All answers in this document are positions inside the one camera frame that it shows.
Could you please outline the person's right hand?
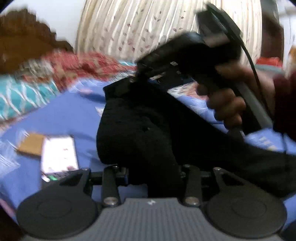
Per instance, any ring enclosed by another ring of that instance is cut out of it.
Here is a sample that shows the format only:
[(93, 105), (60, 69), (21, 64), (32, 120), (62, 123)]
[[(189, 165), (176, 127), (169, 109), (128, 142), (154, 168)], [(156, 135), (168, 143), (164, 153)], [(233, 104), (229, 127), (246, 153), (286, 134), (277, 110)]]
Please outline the person's right hand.
[[(257, 70), (262, 91), (259, 91), (255, 76), (250, 67), (231, 63), (216, 67), (217, 71), (226, 79), (232, 82), (244, 82), (248, 88), (253, 91), (257, 98), (260, 94), (264, 95), (270, 116), (274, 114), (275, 106), (275, 87), (271, 76), (264, 71)], [(198, 85), (198, 95), (208, 96), (207, 106), (214, 110), (214, 116), (217, 121), (224, 122), (228, 129), (234, 129), (241, 125), (241, 113), (246, 109), (246, 103), (242, 97), (237, 96), (232, 89), (217, 90), (210, 92), (204, 85)]]

